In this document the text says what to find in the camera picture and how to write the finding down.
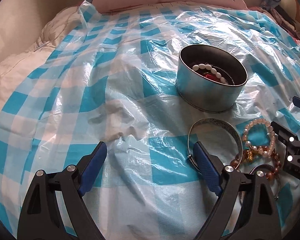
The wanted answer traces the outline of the cream padded headboard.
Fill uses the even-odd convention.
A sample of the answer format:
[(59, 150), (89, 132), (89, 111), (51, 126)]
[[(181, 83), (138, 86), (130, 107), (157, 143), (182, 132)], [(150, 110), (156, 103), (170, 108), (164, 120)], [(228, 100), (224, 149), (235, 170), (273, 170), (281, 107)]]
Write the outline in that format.
[(61, 10), (83, 0), (1, 0), (0, 62), (28, 49)]

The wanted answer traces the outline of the blue checkered plastic sheet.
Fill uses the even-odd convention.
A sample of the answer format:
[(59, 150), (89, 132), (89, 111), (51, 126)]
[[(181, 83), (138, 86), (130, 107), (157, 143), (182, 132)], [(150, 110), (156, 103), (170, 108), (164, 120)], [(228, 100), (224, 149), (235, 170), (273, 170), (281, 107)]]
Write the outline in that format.
[(85, 2), (0, 63), (0, 220), (11, 234), (35, 172), (59, 172), (103, 141), (84, 201), (105, 238), (194, 238), (216, 201), (186, 158), (190, 127), (207, 113), (175, 87), (179, 51), (197, 43), (248, 72), (220, 119), (239, 132), (275, 120), (300, 138), (300, 44), (268, 16), (183, 3), (102, 15)]

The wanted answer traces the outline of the dark clothes pile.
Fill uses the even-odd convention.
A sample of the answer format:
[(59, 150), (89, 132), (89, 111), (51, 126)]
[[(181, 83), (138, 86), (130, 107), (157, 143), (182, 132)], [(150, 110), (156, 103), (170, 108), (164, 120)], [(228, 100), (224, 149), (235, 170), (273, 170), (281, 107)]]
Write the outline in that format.
[(297, 0), (281, 0), (275, 8), (268, 12), (286, 32), (300, 40), (300, 4)]

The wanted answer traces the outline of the red jewelry in tin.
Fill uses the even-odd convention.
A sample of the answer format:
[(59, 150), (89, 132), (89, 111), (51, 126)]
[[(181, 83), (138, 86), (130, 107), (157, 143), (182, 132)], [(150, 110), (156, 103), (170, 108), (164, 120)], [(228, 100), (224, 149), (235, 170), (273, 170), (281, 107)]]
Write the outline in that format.
[(216, 74), (213, 74), (211, 72), (204, 72), (203, 77), (216, 82), (221, 82), (221, 78), (222, 78), (219, 72), (217, 72)]

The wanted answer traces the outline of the round silver metal tin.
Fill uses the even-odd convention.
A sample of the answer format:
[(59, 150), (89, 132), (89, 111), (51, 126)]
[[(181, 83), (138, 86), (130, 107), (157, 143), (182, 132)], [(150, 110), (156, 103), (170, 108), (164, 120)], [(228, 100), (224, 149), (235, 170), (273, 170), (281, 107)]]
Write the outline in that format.
[(180, 96), (202, 111), (228, 111), (238, 98), (248, 74), (230, 53), (194, 44), (179, 52), (176, 88)]

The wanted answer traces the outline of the silver engraved bangle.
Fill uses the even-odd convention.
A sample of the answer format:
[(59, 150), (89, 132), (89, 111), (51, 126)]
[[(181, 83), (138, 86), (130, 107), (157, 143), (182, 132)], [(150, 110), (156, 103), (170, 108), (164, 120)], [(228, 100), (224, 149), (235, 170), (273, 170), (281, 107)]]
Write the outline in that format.
[(196, 171), (199, 171), (199, 161), (194, 156), (194, 139), (192, 138), (198, 132), (198, 140), (213, 153), (218, 156), (226, 156), (227, 154), (238, 160), (234, 164), (234, 169), (238, 169), (243, 160), (243, 145), (241, 137), (227, 121), (216, 118), (203, 118), (192, 124), (187, 135), (187, 158)]

